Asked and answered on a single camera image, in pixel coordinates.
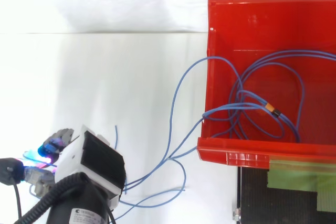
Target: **black cable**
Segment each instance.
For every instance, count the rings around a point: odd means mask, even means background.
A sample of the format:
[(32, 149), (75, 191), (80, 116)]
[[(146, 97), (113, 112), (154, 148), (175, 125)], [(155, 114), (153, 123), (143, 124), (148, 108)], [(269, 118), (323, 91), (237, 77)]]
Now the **black cable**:
[(11, 181), (13, 182), (15, 195), (16, 195), (17, 215), (19, 216), (19, 218), (21, 218), (22, 217), (22, 212), (21, 212), (21, 202), (20, 202), (19, 189), (17, 188), (17, 184), (16, 184), (16, 182), (13, 178), (11, 178)]
[(105, 207), (105, 210), (107, 211), (110, 219), (111, 219), (111, 222), (112, 224), (117, 224), (114, 217), (113, 217), (113, 214), (112, 214), (112, 211), (110, 209), (110, 207), (107, 205), (105, 199), (101, 196), (100, 192), (96, 189), (96, 187), (94, 186), (94, 184), (91, 182), (91, 180), (89, 179), (89, 177), (86, 175), (87, 177), (87, 182), (89, 183), (89, 185), (91, 186), (91, 188), (94, 190), (94, 192), (96, 193), (97, 197), (100, 199), (100, 201), (103, 203), (104, 207)]
[(97, 197), (103, 203), (110, 219), (113, 224), (116, 221), (113, 217), (112, 211), (108, 206), (106, 200), (101, 196), (100, 192), (96, 189), (94, 184), (91, 182), (90, 178), (85, 173), (75, 173), (56, 183), (50, 191), (25, 215), (20, 217), (14, 224), (32, 224), (37, 219), (39, 219), (53, 204), (57, 202), (59, 197), (62, 196), (68, 190), (79, 186), (81, 184), (88, 183), (93, 191), (96, 193)]

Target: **black connector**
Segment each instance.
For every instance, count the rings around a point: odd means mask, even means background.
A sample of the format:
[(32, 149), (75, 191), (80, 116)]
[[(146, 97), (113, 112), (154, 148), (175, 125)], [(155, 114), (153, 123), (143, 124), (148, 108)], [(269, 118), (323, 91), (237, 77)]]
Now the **black connector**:
[(272, 115), (275, 116), (276, 118), (278, 118), (281, 115), (281, 111), (278, 109), (274, 109), (272, 111)]
[(25, 167), (15, 158), (0, 158), (0, 183), (12, 186), (24, 180)]

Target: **green tape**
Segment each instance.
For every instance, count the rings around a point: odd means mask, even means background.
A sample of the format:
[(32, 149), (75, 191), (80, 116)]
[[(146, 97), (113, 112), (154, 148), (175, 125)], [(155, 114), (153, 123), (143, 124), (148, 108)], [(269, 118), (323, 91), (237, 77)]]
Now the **green tape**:
[(317, 177), (317, 211), (336, 212), (336, 176)]
[(270, 170), (268, 172), (269, 188), (317, 191), (317, 177), (311, 172), (295, 170)]
[(270, 161), (269, 188), (316, 191), (317, 211), (336, 212), (336, 165)]

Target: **label on motor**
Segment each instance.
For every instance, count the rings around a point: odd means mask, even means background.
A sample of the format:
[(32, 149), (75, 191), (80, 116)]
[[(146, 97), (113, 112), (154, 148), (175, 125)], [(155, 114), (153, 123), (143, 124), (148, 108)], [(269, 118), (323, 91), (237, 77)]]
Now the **label on motor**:
[(74, 208), (71, 211), (69, 224), (105, 224), (105, 221), (95, 212), (81, 208)]

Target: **coiled blue cable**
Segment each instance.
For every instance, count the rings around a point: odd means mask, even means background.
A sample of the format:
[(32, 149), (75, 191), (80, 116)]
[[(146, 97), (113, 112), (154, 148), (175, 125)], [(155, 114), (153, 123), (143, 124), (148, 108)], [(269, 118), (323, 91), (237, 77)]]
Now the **coiled blue cable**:
[[(267, 55), (265, 57), (260, 58), (259, 60), (257, 60), (256, 62), (254, 62), (250, 67), (248, 67), (241, 76), (238, 75), (238, 73), (237, 73), (236, 69), (234, 68), (234, 66), (228, 60), (226, 60), (226, 59), (224, 59), (222, 57), (215, 57), (215, 56), (213, 56), (213, 57), (207, 57), (207, 58), (201, 59), (201, 60), (197, 61), (196, 63), (192, 64), (187, 69), (187, 71), (182, 75), (182, 78), (179, 81), (179, 83), (177, 85), (177, 88), (175, 90), (175, 93), (174, 93), (172, 107), (171, 107), (171, 115), (170, 115), (169, 139), (168, 139), (167, 149), (166, 149), (166, 152), (165, 152), (162, 160), (159, 162), (159, 164), (151, 172), (149, 172), (148, 174), (146, 174), (142, 178), (139, 178), (139, 179), (137, 179), (137, 180), (135, 180), (135, 181), (133, 181), (131, 183), (128, 183), (127, 185), (133, 185), (133, 186), (129, 187), (128, 189), (132, 189), (132, 188), (136, 187), (137, 185), (141, 184), (142, 182), (144, 182), (153, 172), (155, 172), (158, 168), (160, 168), (167, 160), (176, 161), (175, 159), (181, 158), (181, 157), (183, 157), (185, 155), (188, 155), (189, 153), (195, 151), (196, 147), (190, 149), (189, 151), (187, 151), (187, 152), (185, 152), (183, 154), (180, 154), (180, 155), (177, 155), (177, 156), (173, 156), (181, 148), (181, 146), (184, 144), (184, 142), (187, 140), (187, 138), (190, 136), (190, 134), (194, 131), (194, 129), (203, 121), (203, 119), (209, 119), (209, 120), (215, 120), (215, 121), (230, 121), (231, 127), (229, 129), (227, 129), (224, 132), (217, 133), (217, 134), (213, 135), (212, 137), (217, 137), (219, 135), (227, 134), (227, 133), (230, 133), (230, 137), (231, 137), (232, 136), (232, 132), (234, 131), (236, 133), (236, 135), (239, 138), (241, 138), (240, 134), (235, 129), (235, 127), (238, 125), (238, 127), (240, 129), (240, 132), (242, 133), (242, 135), (244, 136), (244, 138), (248, 139), (247, 135), (243, 131), (243, 129), (241, 127), (241, 124), (239, 122), (240, 113), (243, 112), (244, 115), (246, 116), (246, 118), (249, 119), (249, 121), (251, 122), (252, 125), (254, 125), (256, 128), (258, 128), (259, 130), (261, 130), (266, 135), (269, 135), (269, 136), (271, 136), (273, 138), (281, 138), (281, 137), (284, 136), (285, 130), (284, 130), (284, 127), (283, 127), (283, 125), (281, 123), (281, 122), (284, 122), (284, 124), (287, 125), (293, 131), (293, 133), (294, 133), (294, 135), (296, 137), (296, 141), (300, 142), (300, 136), (299, 136), (298, 129), (299, 129), (299, 124), (300, 124), (300, 117), (301, 117), (301, 111), (302, 111), (303, 101), (305, 99), (305, 95), (304, 95), (305, 94), (305, 89), (304, 89), (305, 87), (304, 87), (304, 84), (303, 84), (303, 80), (301, 79), (301, 77), (299, 76), (299, 74), (295, 70), (293, 70), (292, 68), (290, 68), (289, 66), (287, 66), (287, 65), (285, 65), (283, 63), (279, 63), (279, 62), (270, 62), (272, 60), (281, 59), (281, 58), (287, 58), (287, 57), (315, 57), (315, 58), (329, 59), (329, 60), (336, 61), (336, 56), (335, 55), (329, 54), (329, 53), (325, 53), (325, 52), (312, 51), (312, 50), (286, 50), (286, 51), (280, 51), (280, 52), (276, 52), (276, 53), (273, 53), (273, 54), (269, 54), (269, 55)], [(166, 158), (167, 154), (169, 152), (169, 148), (170, 148), (171, 135), (172, 135), (173, 109), (174, 109), (174, 103), (175, 103), (175, 99), (176, 99), (176, 95), (177, 95), (177, 92), (179, 90), (179, 87), (180, 87), (180, 85), (181, 85), (184, 77), (186, 76), (186, 74), (196, 64), (198, 64), (198, 63), (200, 63), (200, 62), (202, 62), (204, 60), (211, 60), (211, 59), (219, 59), (219, 60), (225, 61), (226, 63), (228, 63), (232, 67), (234, 73), (237, 76), (237, 81), (234, 83), (234, 86), (232, 87), (232, 90), (231, 90), (230, 95), (229, 95), (229, 103), (226, 104), (226, 105), (220, 106), (218, 108), (215, 108), (215, 109), (212, 109), (212, 110), (209, 110), (209, 111), (206, 111), (205, 113), (203, 113), (202, 118), (194, 125), (194, 127), (191, 129), (191, 131), (187, 134), (187, 136), (180, 143), (180, 145), (172, 152), (171, 155), (169, 155), (168, 158)], [(284, 67), (284, 68), (288, 69), (289, 71), (291, 71), (292, 73), (294, 73), (296, 75), (296, 77), (298, 78), (298, 80), (300, 81), (300, 84), (301, 84), (301, 87), (302, 87), (302, 93), (301, 93), (301, 99), (300, 99), (300, 104), (299, 104), (298, 116), (297, 116), (297, 120), (296, 120), (296, 124), (295, 125), (284, 114), (280, 114), (280, 116), (278, 118), (274, 117), (270, 113), (270, 111), (268, 111), (265, 108), (265, 105), (267, 104), (267, 101), (265, 99), (259, 97), (258, 95), (252, 93), (251, 91), (244, 90), (244, 88), (243, 88), (244, 82), (248, 79), (248, 77), (254, 71), (256, 71), (257, 69), (259, 69), (261, 67), (265, 67), (265, 66), (269, 66), (269, 65), (278, 65), (278, 66), (281, 66), (281, 67)], [(234, 93), (235, 89), (237, 89), (236, 95), (235, 95), (235, 102), (231, 103), (232, 96), (233, 96), (233, 93)], [(257, 100), (261, 105), (254, 104), (254, 103), (244, 102), (245, 97), (253, 98), (253, 99)], [(245, 113), (245, 110), (256, 110), (256, 109), (265, 111), (267, 114), (269, 114), (279, 124), (279, 126), (281, 128), (281, 132), (282, 132), (281, 136), (274, 136), (274, 135), (266, 132), (265, 130), (263, 130), (262, 128), (260, 128), (260, 126), (258, 126)], [(228, 118), (226, 118), (226, 119), (218, 119), (218, 118), (212, 118), (212, 117), (210, 117), (210, 115), (214, 114), (215, 112), (222, 111), (222, 110), (227, 110), (228, 111), (228, 115), (229, 115)], [(161, 203), (161, 204), (158, 204), (158, 205), (154, 205), (154, 206), (141, 206), (140, 205), (140, 203), (142, 203), (142, 202), (144, 202), (144, 201), (146, 201), (146, 200), (148, 200), (148, 199), (150, 199), (152, 197), (155, 197), (155, 196), (158, 196), (158, 195), (161, 195), (161, 194), (164, 194), (164, 193), (169, 193), (169, 192), (172, 192), (172, 191), (176, 191), (176, 190), (167, 190), (167, 191), (164, 191), (164, 192), (152, 195), (152, 196), (147, 197), (146, 199), (140, 201), (137, 204), (130, 204), (130, 203), (121, 201), (122, 203), (124, 203), (126, 205), (132, 206), (132, 208), (130, 208), (122, 216), (124, 216), (125, 214), (127, 214), (134, 207), (153, 208), (153, 207), (158, 207), (158, 206), (165, 205), (168, 202), (171, 202), (173, 199), (175, 199), (182, 191), (184, 191), (185, 182), (186, 182), (186, 173), (185, 173), (185, 169), (184, 169), (183, 165), (181, 163), (179, 163), (179, 162), (178, 162), (178, 164), (181, 166), (181, 168), (182, 168), (182, 170), (184, 172), (184, 178), (185, 179), (184, 179), (184, 182), (183, 182), (183, 185), (182, 185), (181, 189), (178, 190), (178, 193), (173, 198), (171, 198), (170, 200), (168, 200), (168, 201), (166, 201), (164, 203)]]

